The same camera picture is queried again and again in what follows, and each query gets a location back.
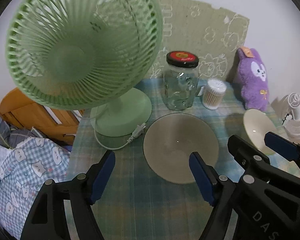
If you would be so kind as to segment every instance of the electric fan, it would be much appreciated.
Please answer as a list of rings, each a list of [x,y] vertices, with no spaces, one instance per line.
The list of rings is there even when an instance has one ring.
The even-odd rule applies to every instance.
[[[161,41],[157,0],[25,0],[8,31],[7,59],[29,98],[64,110],[98,106],[95,129],[115,137],[151,114],[149,98],[133,86]]]
[[[292,93],[283,101],[281,118],[288,136],[300,139],[300,94]]]

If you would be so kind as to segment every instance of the white wall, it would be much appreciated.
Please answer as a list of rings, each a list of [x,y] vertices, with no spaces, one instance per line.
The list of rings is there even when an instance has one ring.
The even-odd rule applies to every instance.
[[[21,1],[13,0],[0,17],[0,100],[14,88],[4,48],[9,22]],[[300,92],[300,12],[291,0],[200,1],[250,19],[245,46],[256,48],[265,63],[271,102],[291,92]]]

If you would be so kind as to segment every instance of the wooden headboard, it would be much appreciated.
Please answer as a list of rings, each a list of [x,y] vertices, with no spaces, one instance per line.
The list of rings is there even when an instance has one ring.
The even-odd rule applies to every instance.
[[[10,91],[0,103],[0,117],[18,128],[34,126],[49,138],[73,144],[79,121],[71,111],[51,109],[61,122],[57,123],[47,109],[29,99],[18,88]]]

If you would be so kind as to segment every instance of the tablecloth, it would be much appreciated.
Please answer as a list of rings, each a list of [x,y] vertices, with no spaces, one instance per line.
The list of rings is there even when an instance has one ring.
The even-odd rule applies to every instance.
[[[184,111],[171,111],[162,100],[162,79],[144,79],[136,88],[149,96],[152,114],[147,127],[161,116],[182,112],[203,119],[214,131],[219,142],[219,158],[215,166],[218,174],[224,174],[237,182],[243,168],[234,161],[227,150],[227,140],[231,135],[241,133],[244,107],[240,89],[235,84],[227,84],[227,91],[217,110],[206,109],[200,98],[194,100],[191,108]],[[280,120],[269,105],[267,116],[273,121],[280,135],[285,132]],[[115,142],[124,144],[129,136],[105,138],[104,144]],[[141,135],[130,145],[115,151],[116,165],[101,199],[92,206],[99,228],[108,239],[156,239],[186,240],[199,239],[210,216],[212,208],[205,202],[195,183],[177,185],[165,181],[148,166],[143,154]],[[72,179],[90,166],[99,162],[105,153],[94,138],[89,120],[81,120],[70,156],[67,178]],[[300,170],[280,155],[269,156],[271,164],[296,176]],[[226,239],[230,239],[235,225],[235,215],[230,221]],[[78,239],[70,203],[66,203],[66,216],[72,239]]]

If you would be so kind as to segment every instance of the purple plush toy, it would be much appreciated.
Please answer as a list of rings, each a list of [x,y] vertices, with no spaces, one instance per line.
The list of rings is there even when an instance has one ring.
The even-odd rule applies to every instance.
[[[241,47],[238,49],[240,63],[238,79],[242,84],[241,96],[245,101],[245,108],[266,111],[269,90],[265,66],[255,49]]]

